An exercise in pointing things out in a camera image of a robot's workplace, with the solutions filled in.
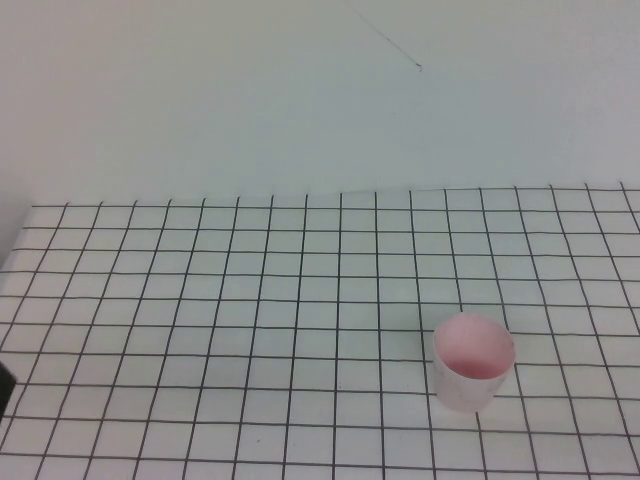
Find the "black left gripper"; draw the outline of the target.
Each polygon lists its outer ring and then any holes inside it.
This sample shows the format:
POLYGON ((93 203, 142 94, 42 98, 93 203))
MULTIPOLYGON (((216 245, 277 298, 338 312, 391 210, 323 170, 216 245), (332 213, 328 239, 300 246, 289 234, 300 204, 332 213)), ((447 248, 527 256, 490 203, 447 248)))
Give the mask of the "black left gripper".
POLYGON ((0 363, 0 419, 4 418, 15 387, 16 376, 3 363, 0 363))

